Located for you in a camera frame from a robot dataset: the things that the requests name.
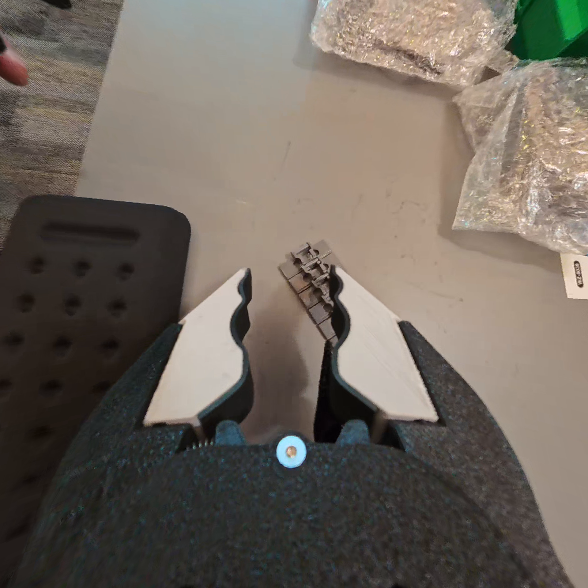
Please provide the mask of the green storage bin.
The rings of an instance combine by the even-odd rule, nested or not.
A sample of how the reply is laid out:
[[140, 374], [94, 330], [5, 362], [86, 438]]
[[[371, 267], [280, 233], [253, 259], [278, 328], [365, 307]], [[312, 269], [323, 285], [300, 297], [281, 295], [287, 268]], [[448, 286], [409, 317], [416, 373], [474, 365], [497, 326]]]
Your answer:
[[507, 48], [521, 60], [587, 57], [587, 1], [519, 1]]

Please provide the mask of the crumpled clear plastic bag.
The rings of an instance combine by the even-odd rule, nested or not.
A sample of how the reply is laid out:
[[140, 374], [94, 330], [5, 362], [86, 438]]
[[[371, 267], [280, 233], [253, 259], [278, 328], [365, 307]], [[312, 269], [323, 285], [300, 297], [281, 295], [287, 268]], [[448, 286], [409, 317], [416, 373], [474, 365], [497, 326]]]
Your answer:
[[518, 60], [517, 1], [318, 1], [310, 37], [324, 53], [465, 89]]
[[587, 58], [521, 61], [453, 98], [473, 149], [452, 228], [587, 254]]

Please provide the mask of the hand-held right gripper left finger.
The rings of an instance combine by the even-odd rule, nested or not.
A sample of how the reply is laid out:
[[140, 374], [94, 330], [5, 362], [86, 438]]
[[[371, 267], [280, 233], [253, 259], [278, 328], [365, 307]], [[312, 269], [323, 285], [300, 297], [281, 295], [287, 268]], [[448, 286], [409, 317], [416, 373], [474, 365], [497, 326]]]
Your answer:
[[251, 270], [241, 268], [180, 320], [143, 426], [188, 424], [199, 435], [213, 435], [222, 421], [245, 420], [254, 404], [243, 342], [251, 299]]

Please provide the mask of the grey desk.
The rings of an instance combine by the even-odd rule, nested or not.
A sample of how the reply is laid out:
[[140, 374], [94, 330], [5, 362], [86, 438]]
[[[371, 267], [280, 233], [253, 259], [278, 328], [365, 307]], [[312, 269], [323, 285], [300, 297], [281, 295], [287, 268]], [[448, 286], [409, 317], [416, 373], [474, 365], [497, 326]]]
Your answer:
[[125, 1], [75, 194], [188, 218], [182, 315], [251, 269], [252, 443], [312, 433], [324, 340], [278, 266], [326, 240], [485, 402], [587, 587], [587, 301], [558, 254], [452, 230], [472, 157], [453, 92], [322, 53], [314, 12]]

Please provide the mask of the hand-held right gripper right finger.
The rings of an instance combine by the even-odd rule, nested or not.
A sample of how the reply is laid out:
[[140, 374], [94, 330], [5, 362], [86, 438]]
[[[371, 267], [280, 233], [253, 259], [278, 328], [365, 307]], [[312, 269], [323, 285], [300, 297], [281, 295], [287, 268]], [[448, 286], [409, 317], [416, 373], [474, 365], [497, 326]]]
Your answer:
[[325, 351], [315, 424], [334, 441], [359, 422], [374, 443], [392, 443], [397, 424], [438, 426], [439, 411], [401, 328], [400, 317], [339, 266], [329, 270], [335, 342]]

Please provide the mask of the person's left hand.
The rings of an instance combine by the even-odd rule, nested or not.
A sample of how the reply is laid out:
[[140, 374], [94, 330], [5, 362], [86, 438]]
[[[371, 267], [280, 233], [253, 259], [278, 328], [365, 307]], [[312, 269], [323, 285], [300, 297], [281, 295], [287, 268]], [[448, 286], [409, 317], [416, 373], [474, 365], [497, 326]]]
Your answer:
[[15, 86], [28, 84], [28, 71], [25, 62], [12, 48], [1, 53], [1, 78]]

